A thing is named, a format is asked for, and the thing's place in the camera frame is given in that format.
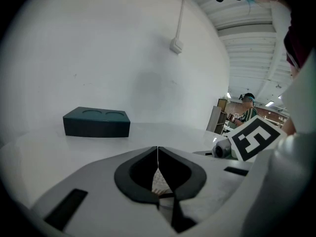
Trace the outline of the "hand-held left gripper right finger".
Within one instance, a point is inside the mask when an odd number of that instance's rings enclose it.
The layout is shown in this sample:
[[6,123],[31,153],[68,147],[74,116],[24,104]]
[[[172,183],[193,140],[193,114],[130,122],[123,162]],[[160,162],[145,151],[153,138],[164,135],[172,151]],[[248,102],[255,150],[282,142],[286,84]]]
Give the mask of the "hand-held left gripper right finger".
[[173,229],[184,232],[218,211],[251,167],[249,162],[159,147],[158,168],[174,195]]

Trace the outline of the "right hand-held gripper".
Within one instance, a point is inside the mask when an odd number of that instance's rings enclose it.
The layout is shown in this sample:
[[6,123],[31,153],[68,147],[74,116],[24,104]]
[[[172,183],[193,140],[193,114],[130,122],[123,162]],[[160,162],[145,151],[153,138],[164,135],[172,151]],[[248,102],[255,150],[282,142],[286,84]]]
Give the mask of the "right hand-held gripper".
[[229,237],[303,237],[316,210],[316,134],[284,138],[254,118],[230,133],[241,161],[227,167],[243,182],[227,205]]

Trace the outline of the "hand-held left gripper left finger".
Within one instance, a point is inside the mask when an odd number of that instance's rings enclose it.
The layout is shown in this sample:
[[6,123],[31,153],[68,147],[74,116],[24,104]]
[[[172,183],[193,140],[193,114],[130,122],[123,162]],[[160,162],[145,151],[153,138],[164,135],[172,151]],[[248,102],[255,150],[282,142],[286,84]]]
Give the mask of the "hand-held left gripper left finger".
[[157,147],[89,163],[45,192],[32,211],[48,234],[71,237],[171,237],[152,192]]

